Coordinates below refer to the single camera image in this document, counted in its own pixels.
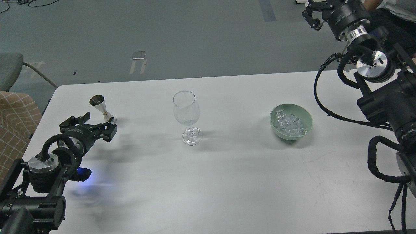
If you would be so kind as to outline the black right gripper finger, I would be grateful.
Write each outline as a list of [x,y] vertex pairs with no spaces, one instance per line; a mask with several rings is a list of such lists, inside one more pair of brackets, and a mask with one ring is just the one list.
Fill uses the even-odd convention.
[[308,0],[302,16],[312,29],[319,31],[333,11],[332,0]]

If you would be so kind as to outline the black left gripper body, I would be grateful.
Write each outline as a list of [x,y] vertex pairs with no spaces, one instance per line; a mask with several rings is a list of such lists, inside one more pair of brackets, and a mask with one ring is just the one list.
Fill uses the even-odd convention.
[[110,135],[107,133],[105,126],[76,125],[68,128],[61,127],[60,132],[70,137],[81,157],[85,156],[98,139],[103,139],[106,142],[110,141]]

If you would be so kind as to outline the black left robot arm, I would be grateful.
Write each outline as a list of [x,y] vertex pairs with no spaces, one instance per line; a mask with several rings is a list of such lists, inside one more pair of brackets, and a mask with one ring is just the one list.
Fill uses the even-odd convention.
[[65,219],[66,182],[83,182],[92,174],[80,167],[82,157],[98,139],[110,142],[116,118],[87,124],[90,113],[71,116],[50,137],[41,151],[27,162],[16,159],[1,184],[1,233],[49,234]]

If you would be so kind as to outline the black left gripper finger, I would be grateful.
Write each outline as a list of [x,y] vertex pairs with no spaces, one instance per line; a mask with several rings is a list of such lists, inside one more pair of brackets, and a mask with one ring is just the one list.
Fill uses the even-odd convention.
[[112,141],[116,135],[117,125],[113,123],[103,123],[98,125],[98,138],[106,142]]
[[71,116],[67,120],[63,121],[59,127],[60,129],[70,129],[73,126],[84,125],[90,119],[90,117],[91,116],[89,112],[80,117]]

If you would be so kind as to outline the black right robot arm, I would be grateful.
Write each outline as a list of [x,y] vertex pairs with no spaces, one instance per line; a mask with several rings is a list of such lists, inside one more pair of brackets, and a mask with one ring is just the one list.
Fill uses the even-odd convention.
[[[415,195],[415,63],[400,44],[388,41],[385,28],[368,31],[370,14],[359,0],[309,0],[302,15],[314,30],[319,31],[326,22],[337,41],[349,42],[346,53],[332,54],[317,72],[314,97],[318,106],[328,116],[341,121],[390,130],[397,139],[392,142],[383,136],[372,138],[367,163],[374,176],[398,184],[390,210],[401,196],[401,231],[406,234],[407,191]],[[357,104],[367,121],[340,116],[318,99],[318,79],[335,60],[339,62],[339,79],[361,91]],[[396,151],[401,176],[379,171],[376,165],[379,143]]]

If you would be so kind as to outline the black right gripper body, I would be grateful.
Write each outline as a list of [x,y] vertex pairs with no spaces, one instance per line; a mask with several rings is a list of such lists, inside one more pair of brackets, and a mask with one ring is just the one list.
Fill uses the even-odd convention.
[[327,0],[325,4],[328,9],[322,11],[322,19],[337,41],[347,40],[347,28],[370,25],[370,14],[360,0]]

